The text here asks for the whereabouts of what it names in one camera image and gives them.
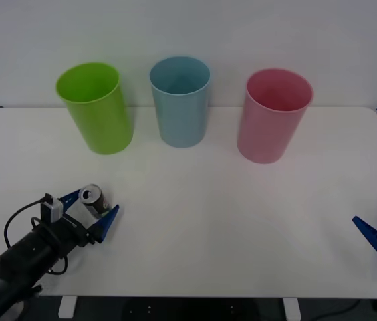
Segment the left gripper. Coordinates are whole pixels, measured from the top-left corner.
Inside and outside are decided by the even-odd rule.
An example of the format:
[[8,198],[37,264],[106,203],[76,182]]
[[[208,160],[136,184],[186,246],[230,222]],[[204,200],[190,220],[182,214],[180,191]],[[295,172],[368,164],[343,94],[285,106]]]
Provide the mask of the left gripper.
[[[58,198],[63,205],[63,212],[66,212],[79,199],[79,193],[80,189]],[[59,240],[59,256],[66,256],[75,247],[85,247],[89,243],[92,245],[102,243],[119,209],[119,205],[113,207],[105,216],[91,225],[88,230],[69,215],[63,215],[59,220],[51,223],[49,228]]]

